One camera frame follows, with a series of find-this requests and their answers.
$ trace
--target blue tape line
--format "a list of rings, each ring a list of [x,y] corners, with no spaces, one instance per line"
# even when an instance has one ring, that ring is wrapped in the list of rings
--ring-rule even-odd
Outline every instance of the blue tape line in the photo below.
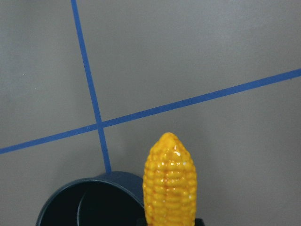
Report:
[[[160,107],[151,108],[151,109],[146,110],[146,111],[137,112],[137,113],[134,113],[134,114],[129,114],[129,115],[122,116],[122,117],[119,117],[119,118],[116,118],[116,119],[111,119],[111,120],[108,120],[108,121],[104,121],[104,122],[102,122],[102,126],[99,126],[97,124],[93,124],[93,125],[81,127],[81,128],[78,128],[78,129],[69,130],[67,132],[55,134],[55,135],[52,135],[52,136],[49,136],[49,137],[44,137],[44,138],[24,142],[24,143],[21,143],[21,144],[18,144],[18,145],[13,145],[13,146],[9,146],[9,147],[0,148],[0,154],[16,151],[16,150],[19,150],[19,149],[23,149],[23,148],[27,148],[27,147],[31,147],[31,146],[35,146],[35,145],[40,145],[40,144],[47,143],[47,142],[50,142],[50,141],[55,141],[55,140],[63,139],[63,138],[66,138],[66,137],[71,137],[71,136],[74,136],[74,135],[90,132],[90,131],[93,131],[93,130],[98,130],[98,134],[100,136],[100,139],[102,139],[101,143],[105,144],[105,146],[106,146],[104,134],[102,134],[104,127],[121,124],[123,122],[140,119],[142,117],[158,114],[158,113],[161,113],[161,112],[170,111],[170,110],[173,110],[173,109],[176,109],[176,108],[201,103],[201,102],[204,102],[204,101],[207,101],[207,100],[212,100],[212,99],[216,99],[216,98],[219,98],[219,97],[224,97],[224,96],[227,96],[227,95],[243,92],[243,91],[246,91],[246,90],[249,90],[249,89],[258,88],[258,87],[261,87],[261,86],[266,86],[266,85],[270,85],[270,84],[273,84],[273,83],[276,83],[276,82],[281,82],[281,81],[285,81],[285,80],[293,79],[293,78],[297,78],[297,77],[301,77],[301,69],[291,71],[291,72],[286,72],[286,73],[283,73],[283,74],[271,76],[271,77],[256,80],[256,81],[252,81],[252,82],[248,82],[248,83],[241,84],[241,85],[234,86],[234,87],[230,87],[230,88],[227,88],[227,89],[222,89],[222,90],[219,90],[219,91],[216,91],[216,92],[200,95],[198,97],[185,99],[185,100],[182,100],[182,101],[174,102],[174,103],[163,105],[163,106],[160,106]]]
[[[75,26],[76,26],[77,36],[79,39],[79,47],[80,47],[81,56],[82,56],[84,67],[85,67],[87,82],[88,82],[90,96],[91,96],[91,100],[92,100],[94,115],[95,115],[96,123],[98,125],[97,129],[98,129],[99,140],[100,140],[100,144],[101,144],[102,152],[103,152],[104,166],[105,166],[106,172],[109,173],[109,172],[111,172],[111,164],[110,164],[110,159],[109,159],[109,154],[108,154],[108,147],[105,142],[105,135],[104,135],[103,127],[102,127],[102,118],[100,115],[97,96],[96,96],[96,92],[95,92],[95,88],[94,88],[94,84],[93,84],[93,79],[92,79],[88,55],[87,55],[87,51],[86,51],[84,36],[83,36],[83,32],[82,32],[81,25],[80,25],[79,12],[78,12],[78,8],[77,8],[76,0],[71,0],[71,5],[72,5],[72,10],[73,10],[73,15],[74,15],[74,22],[75,22]]]
[[[243,92],[243,91],[250,90],[250,89],[255,89],[255,88],[258,88],[258,87],[261,87],[261,86],[270,85],[270,84],[273,84],[273,83],[276,83],[276,82],[285,81],[285,80],[300,77],[300,76],[301,76],[301,69],[294,70],[294,71],[291,71],[291,72],[286,72],[286,73],[283,73],[283,74],[274,75],[274,76],[271,76],[271,77],[268,77],[268,78],[259,79],[259,80],[256,80],[256,81],[244,83],[244,84],[237,85],[237,86],[234,86],[234,87],[221,89],[219,91],[215,91],[215,92],[212,92],[212,93],[207,93],[207,94],[204,94],[204,95],[200,95],[198,97],[192,97],[192,98],[189,98],[189,99],[177,101],[177,102],[170,103],[170,104],[167,104],[167,105],[154,107],[154,108],[151,108],[151,109],[148,109],[148,110],[145,110],[145,111],[125,115],[125,116],[122,116],[122,117],[119,117],[119,118],[116,118],[116,119],[103,121],[103,127],[105,128],[105,127],[121,124],[121,123],[124,123],[124,122],[127,122],[127,121],[132,121],[132,120],[144,118],[144,117],[147,117],[147,116],[150,116],[150,115],[171,111],[171,110],[174,110],[174,109],[177,109],[177,108],[198,104],[198,103],[205,102],[205,101],[208,101],[208,100],[213,100],[213,99],[216,99],[216,98],[228,96],[228,95],[231,95],[231,94]]]
[[[72,137],[72,136],[82,134],[82,133],[87,133],[87,132],[90,132],[93,130],[97,130],[96,124],[84,126],[84,127],[78,128],[78,129],[69,130],[69,131],[66,131],[63,133],[58,133],[55,135],[51,135],[51,136],[44,137],[44,138],[39,138],[36,140],[27,141],[27,142],[24,142],[21,144],[0,148],[0,154],[16,151],[19,149],[23,149],[23,148],[27,148],[27,147],[31,147],[31,146],[35,146],[35,145],[41,145],[44,143],[48,143],[51,141],[55,141],[55,140],[59,140],[59,139],[67,138],[67,137]]]

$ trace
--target plastic corn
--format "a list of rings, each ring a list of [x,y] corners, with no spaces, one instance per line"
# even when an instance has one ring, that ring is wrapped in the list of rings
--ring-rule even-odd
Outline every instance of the plastic corn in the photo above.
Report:
[[[196,197],[197,174],[189,152],[175,134],[163,134],[144,168],[148,226],[194,226]]]

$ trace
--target black object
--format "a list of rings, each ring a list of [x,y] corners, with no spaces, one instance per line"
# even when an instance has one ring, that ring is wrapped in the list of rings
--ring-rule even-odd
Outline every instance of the black object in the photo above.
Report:
[[[58,189],[44,204],[36,226],[134,226],[143,217],[142,178],[115,171]]]
[[[146,219],[145,218],[137,219],[136,226],[147,226]],[[205,224],[201,218],[196,218],[194,226],[205,226]]]

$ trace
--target toy corn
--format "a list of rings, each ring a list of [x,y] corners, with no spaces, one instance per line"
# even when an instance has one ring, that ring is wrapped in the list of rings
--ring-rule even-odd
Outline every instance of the toy corn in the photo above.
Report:
[[[190,153],[173,133],[151,148],[144,168],[143,199],[148,226],[194,226],[197,174]]]

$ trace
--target gray surface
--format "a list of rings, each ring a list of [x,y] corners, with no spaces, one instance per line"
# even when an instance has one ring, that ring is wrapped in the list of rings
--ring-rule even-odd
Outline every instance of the gray surface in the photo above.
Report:
[[[301,2],[78,2],[103,120],[301,68]],[[69,1],[0,3],[0,147],[95,123]],[[299,226],[301,78],[105,129],[142,176],[174,132],[208,226]],[[34,225],[60,186],[104,172],[96,131],[0,155],[0,225]]]

